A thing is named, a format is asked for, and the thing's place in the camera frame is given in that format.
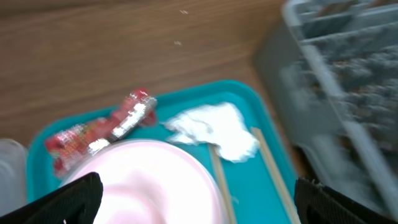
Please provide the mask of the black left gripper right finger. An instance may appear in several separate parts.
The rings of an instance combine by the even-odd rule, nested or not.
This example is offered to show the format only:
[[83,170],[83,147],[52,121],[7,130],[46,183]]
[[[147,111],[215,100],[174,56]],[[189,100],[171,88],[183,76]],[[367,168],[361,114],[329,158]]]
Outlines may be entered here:
[[308,179],[296,180],[294,203],[302,224],[397,224],[332,188]]

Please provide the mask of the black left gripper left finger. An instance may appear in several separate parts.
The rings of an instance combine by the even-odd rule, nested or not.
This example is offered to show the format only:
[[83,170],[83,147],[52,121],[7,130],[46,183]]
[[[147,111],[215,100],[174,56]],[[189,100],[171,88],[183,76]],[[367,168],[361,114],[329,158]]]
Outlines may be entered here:
[[1,224],[93,224],[103,196],[96,172],[1,217]]

